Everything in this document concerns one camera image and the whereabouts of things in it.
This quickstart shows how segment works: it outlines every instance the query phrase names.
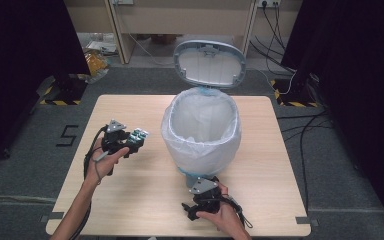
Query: black curtain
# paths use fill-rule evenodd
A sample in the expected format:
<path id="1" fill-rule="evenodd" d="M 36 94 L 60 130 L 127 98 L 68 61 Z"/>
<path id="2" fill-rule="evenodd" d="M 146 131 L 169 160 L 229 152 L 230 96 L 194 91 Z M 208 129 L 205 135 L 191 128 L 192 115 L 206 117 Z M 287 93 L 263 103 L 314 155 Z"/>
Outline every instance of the black curtain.
<path id="1" fill-rule="evenodd" d="M 298 63 L 330 1 L 304 0 L 286 54 Z M 384 4 L 345 1 L 311 71 L 362 172 L 384 205 Z"/>
<path id="2" fill-rule="evenodd" d="M 0 1 L 0 148 L 38 99 L 42 81 L 72 73 L 89 69 L 64 2 Z"/>

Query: warning tape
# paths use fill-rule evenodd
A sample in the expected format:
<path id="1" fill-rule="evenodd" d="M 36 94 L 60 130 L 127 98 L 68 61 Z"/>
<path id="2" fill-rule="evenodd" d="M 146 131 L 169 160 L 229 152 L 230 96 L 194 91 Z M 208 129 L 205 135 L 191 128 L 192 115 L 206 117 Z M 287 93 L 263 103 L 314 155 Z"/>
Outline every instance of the warning tape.
<path id="1" fill-rule="evenodd" d="M 273 89 L 275 89 L 274 96 L 276 98 L 276 101 L 281 106 L 292 106 L 292 107 L 317 107 L 317 103 L 310 102 L 310 101 L 302 101 L 295 99 L 295 101 L 284 101 L 282 99 L 282 94 L 279 93 L 279 89 L 276 87 L 276 81 L 272 80 L 271 84 L 273 86 Z"/>
<path id="2" fill-rule="evenodd" d="M 68 105 L 79 105 L 80 100 L 66 100 L 66 99 L 53 99 L 48 100 L 46 99 L 46 96 L 51 93 L 53 87 L 54 87 L 55 81 L 52 82 L 51 86 L 46 89 L 45 94 L 43 95 L 44 100 L 40 101 L 40 104 L 42 105 L 56 105 L 56 106 L 68 106 Z"/>

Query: wrist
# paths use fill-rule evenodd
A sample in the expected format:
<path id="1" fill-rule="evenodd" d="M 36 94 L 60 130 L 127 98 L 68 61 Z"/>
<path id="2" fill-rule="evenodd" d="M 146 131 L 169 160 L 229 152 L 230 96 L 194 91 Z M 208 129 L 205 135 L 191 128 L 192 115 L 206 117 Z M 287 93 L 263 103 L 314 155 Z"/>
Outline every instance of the wrist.
<path id="1" fill-rule="evenodd" d="M 235 240 L 248 240 L 248 239 L 251 239 L 251 236 L 248 234 L 248 232 L 243 229 L 241 231 L 238 231 L 238 232 L 235 232 L 234 234 L 232 234 L 231 236 L 233 239 Z"/>
<path id="2" fill-rule="evenodd" d="M 86 177 L 86 179 L 83 181 L 82 189 L 94 191 L 98 186 L 98 181 L 98 179 Z"/>

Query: metal bracket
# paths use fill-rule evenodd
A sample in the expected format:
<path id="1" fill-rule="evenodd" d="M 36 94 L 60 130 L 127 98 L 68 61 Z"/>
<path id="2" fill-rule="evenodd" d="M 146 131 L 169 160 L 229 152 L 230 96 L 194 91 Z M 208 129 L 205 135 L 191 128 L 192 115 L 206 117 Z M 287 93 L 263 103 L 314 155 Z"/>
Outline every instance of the metal bracket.
<path id="1" fill-rule="evenodd" d="M 199 177 L 192 188 L 189 189 L 189 192 L 193 194 L 201 194 L 216 187 L 218 187 L 216 182 Z"/>
<path id="2" fill-rule="evenodd" d="M 114 119 L 111 119 L 110 124 L 108 125 L 108 128 L 107 128 L 107 133 L 120 131 L 125 129 L 126 127 L 127 127 L 126 125 L 121 124 Z"/>

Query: wooden table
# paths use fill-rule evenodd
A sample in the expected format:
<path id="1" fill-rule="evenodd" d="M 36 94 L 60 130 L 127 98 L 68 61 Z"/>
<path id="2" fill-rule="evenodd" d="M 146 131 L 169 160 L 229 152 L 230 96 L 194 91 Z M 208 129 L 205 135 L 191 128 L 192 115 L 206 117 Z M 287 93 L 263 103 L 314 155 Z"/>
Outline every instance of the wooden table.
<path id="1" fill-rule="evenodd" d="M 185 177 L 177 170 L 160 126 L 171 95 L 99 97 L 68 171 L 53 212 L 66 213 L 83 181 L 83 158 L 99 128 L 114 118 L 149 131 L 145 145 L 122 159 L 105 177 L 92 200 L 83 235 L 223 237 L 212 223 L 190 221 L 181 203 L 193 205 Z M 291 163 L 267 97 L 234 96 L 242 122 L 242 141 L 232 163 L 218 175 L 254 225 L 251 236 L 307 236 L 306 217 Z M 60 220 L 49 220 L 52 234 Z"/>

